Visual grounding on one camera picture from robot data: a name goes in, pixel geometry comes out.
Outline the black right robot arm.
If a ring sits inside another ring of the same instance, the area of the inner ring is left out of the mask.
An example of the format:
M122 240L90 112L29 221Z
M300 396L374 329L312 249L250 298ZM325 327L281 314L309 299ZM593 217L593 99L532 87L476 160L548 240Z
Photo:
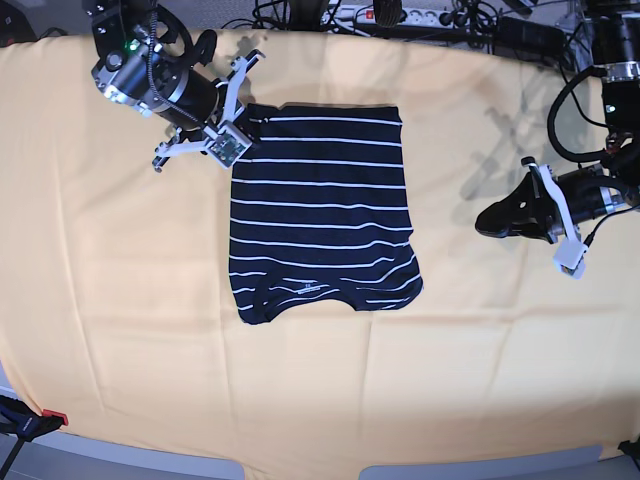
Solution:
M82 7L98 54L91 75L105 98L186 131L205 126L219 93L194 66L213 60L215 31L207 29L193 39L156 1L84 1Z

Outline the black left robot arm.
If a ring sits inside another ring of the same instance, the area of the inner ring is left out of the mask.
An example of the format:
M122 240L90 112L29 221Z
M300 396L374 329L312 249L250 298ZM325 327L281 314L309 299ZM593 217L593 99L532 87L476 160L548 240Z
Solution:
M583 18L591 35L592 64L565 83L547 116L547 134L554 151L576 170L552 177L569 217L543 182L543 167L531 156L522 159L527 173L503 200L482 211L476 231L489 238L524 237L550 244L578 226L639 209L639 4L636 1L584 1ZM561 142L556 118L564 101L588 78L601 82L608 132L603 149L572 152Z

